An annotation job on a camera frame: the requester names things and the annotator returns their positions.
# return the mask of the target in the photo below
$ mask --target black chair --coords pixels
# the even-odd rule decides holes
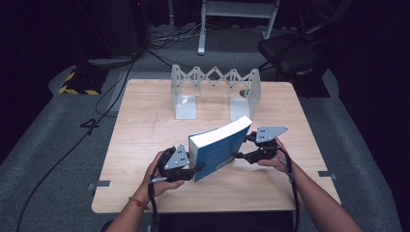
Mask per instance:
[[[302,33],[288,32],[260,41],[258,51],[267,59],[258,69],[274,68],[275,81],[285,77],[291,81],[295,75],[309,78],[307,88],[321,79],[335,53],[331,38],[340,30],[341,21],[321,23]]]

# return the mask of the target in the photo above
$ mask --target orange bracelet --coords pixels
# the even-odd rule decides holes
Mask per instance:
[[[134,198],[132,198],[132,197],[129,197],[129,200],[135,202],[135,204],[136,204],[138,207],[141,207],[142,209],[144,209],[144,210],[146,210],[146,211],[150,209],[147,205],[145,205],[144,203],[142,203],[141,201],[139,201],[139,200],[137,200],[137,199],[134,199]]]

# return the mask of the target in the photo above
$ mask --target light wood surface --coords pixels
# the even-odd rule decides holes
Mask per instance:
[[[197,98],[195,120],[175,120],[169,80],[130,80],[102,167],[92,209],[117,213],[141,183],[146,168],[158,151],[182,143],[188,149],[190,134],[230,123],[227,87],[204,84]],[[337,202],[316,141],[299,100],[289,83],[262,82],[262,97],[255,107],[250,131],[260,126],[287,126],[279,138],[291,158]],[[242,152],[256,149],[244,143]],[[274,168],[250,165],[236,159],[199,182],[188,181],[179,189],[156,197],[160,213],[293,210],[294,199],[286,175]]]

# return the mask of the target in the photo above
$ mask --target person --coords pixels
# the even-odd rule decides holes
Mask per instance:
[[[283,144],[278,139],[277,141],[278,145],[287,153]],[[106,228],[106,232],[127,232],[138,229],[142,215],[144,214],[144,208],[150,201],[148,197],[150,174],[153,172],[160,156],[161,152],[156,155],[153,162],[148,166],[141,185],[121,213]],[[257,164],[261,166],[272,166],[274,169],[289,175],[286,166],[279,160],[279,158],[285,160],[284,153],[281,151],[278,151],[278,154],[274,158],[262,159]],[[356,221],[350,217],[334,198],[311,180],[295,161],[292,161],[292,166],[294,168],[294,180],[297,190],[318,231],[362,231]],[[159,196],[170,189],[177,189],[183,184],[184,181],[155,183],[155,196]]]

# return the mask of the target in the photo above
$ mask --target thick paperback book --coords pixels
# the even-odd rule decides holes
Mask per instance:
[[[193,180],[208,176],[235,158],[245,141],[252,121],[244,116],[226,126],[189,137],[190,165],[205,167],[195,173]]]

